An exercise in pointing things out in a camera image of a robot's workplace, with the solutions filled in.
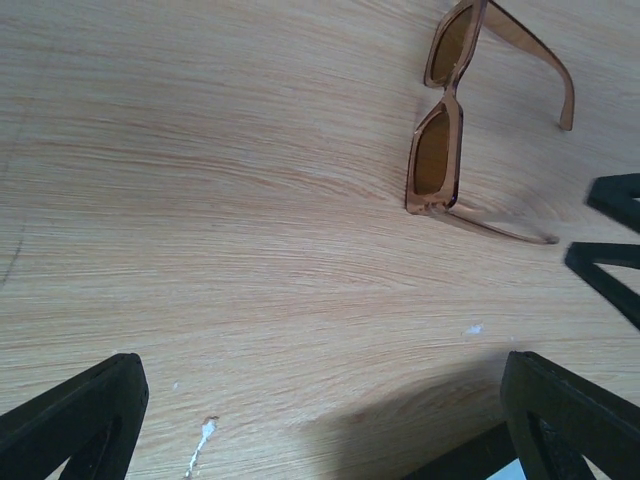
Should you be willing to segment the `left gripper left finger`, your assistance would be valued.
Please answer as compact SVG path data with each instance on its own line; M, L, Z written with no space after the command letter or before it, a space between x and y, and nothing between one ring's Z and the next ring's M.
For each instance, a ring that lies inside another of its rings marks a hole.
M1 416L1 477L123 479L148 401L139 355L92 366Z

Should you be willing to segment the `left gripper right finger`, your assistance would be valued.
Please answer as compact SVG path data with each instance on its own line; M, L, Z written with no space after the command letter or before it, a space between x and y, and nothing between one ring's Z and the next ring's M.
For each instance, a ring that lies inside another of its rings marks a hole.
M531 352L509 353L501 404L528 479L639 477L639 407Z

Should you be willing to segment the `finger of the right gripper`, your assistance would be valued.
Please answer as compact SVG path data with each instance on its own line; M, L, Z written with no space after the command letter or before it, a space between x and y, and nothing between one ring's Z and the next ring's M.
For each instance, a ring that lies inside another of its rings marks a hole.
M638 228L639 177L639 173L629 173L596 178L586 204L628 228Z
M566 252L565 265L639 329L639 292L601 268L610 265L638 270L638 245L574 242Z

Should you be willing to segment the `brown tortoiseshell sunglasses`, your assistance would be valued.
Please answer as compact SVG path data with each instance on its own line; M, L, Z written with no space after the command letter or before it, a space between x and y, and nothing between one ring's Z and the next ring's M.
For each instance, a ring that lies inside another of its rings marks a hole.
M574 125L575 88L566 66L536 35L494 1L459 1L439 22L424 72L424 85L443 96L416 127L409 154L405 208L413 215L443 216L489 232L539 245L557 236L508 215L459 199L463 109L459 83L485 27L512 46L550 65L561 77L564 102L559 127Z

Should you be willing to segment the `blue cleaning cloth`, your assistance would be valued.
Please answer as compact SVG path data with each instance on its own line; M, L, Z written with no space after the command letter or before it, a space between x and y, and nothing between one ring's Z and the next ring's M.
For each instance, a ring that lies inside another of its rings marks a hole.
M486 480L526 480L521 463L515 459L489 475Z

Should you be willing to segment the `black glasses case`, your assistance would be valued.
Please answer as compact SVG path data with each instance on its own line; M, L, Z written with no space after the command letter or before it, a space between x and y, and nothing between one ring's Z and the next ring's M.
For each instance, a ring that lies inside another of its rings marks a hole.
M409 473L404 479L483 480L515 459L518 456L507 424L502 422Z

